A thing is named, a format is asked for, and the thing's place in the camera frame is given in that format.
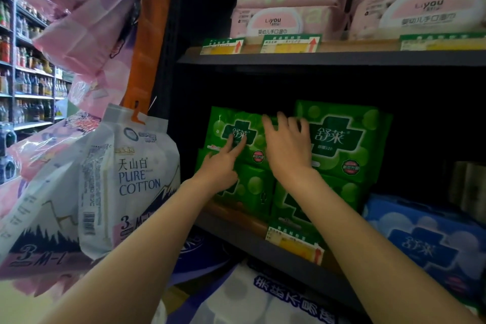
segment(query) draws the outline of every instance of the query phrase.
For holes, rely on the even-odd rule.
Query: shelf price label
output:
[[[322,264],[324,249],[316,240],[277,221],[270,222],[265,239],[317,265]]]
[[[485,50],[486,32],[401,35],[400,50]]]
[[[240,54],[244,38],[206,38],[200,55]]]
[[[260,53],[315,53],[322,35],[265,35]]]

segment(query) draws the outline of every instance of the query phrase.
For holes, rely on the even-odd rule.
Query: barcode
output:
[[[94,213],[83,213],[83,228],[85,230],[85,235],[95,235]]]

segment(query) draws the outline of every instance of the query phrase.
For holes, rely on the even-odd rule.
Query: green cross logo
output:
[[[305,220],[309,223],[311,222],[307,215],[305,215],[300,206],[297,204],[297,202],[294,200],[294,198],[290,196],[290,194],[287,194],[285,200],[283,201],[283,204],[288,205],[294,209],[294,217]]]
[[[246,144],[251,145],[255,140],[257,132],[250,129],[250,122],[237,120],[235,125],[227,124],[222,132],[221,138],[228,138],[233,133],[233,147],[240,143],[241,138],[246,133]]]
[[[228,189],[221,191],[221,192],[218,192],[218,195],[222,196],[225,192],[234,194],[237,185],[238,185],[238,182],[236,182],[233,186],[229,187]]]
[[[327,116],[322,124],[310,124],[312,154],[332,158],[338,150],[355,151],[365,131],[348,128],[350,119]]]

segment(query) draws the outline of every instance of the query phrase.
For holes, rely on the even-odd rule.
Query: left hand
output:
[[[210,196],[228,189],[238,180],[238,174],[233,170],[233,167],[236,158],[246,145],[246,135],[234,149],[231,149],[232,144],[233,134],[228,137],[226,145],[219,153],[213,156],[206,155],[202,166],[192,177],[192,180],[198,182]]]

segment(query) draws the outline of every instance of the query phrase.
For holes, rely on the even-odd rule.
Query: hand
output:
[[[210,196],[224,191],[233,186],[238,180],[238,174],[233,170],[235,160],[246,145],[246,135],[241,142],[231,149],[233,134],[229,135],[226,145],[217,153],[211,156],[206,155],[202,166],[194,174],[192,179],[197,181]]]
[[[267,158],[275,178],[289,190],[297,178],[312,170],[311,136],[309,123],[300,120],[300,131],[295,117],[287,118],[282,112],[277,113],[278,130],[275,130],[270,118],[263,116],[267,141]]]

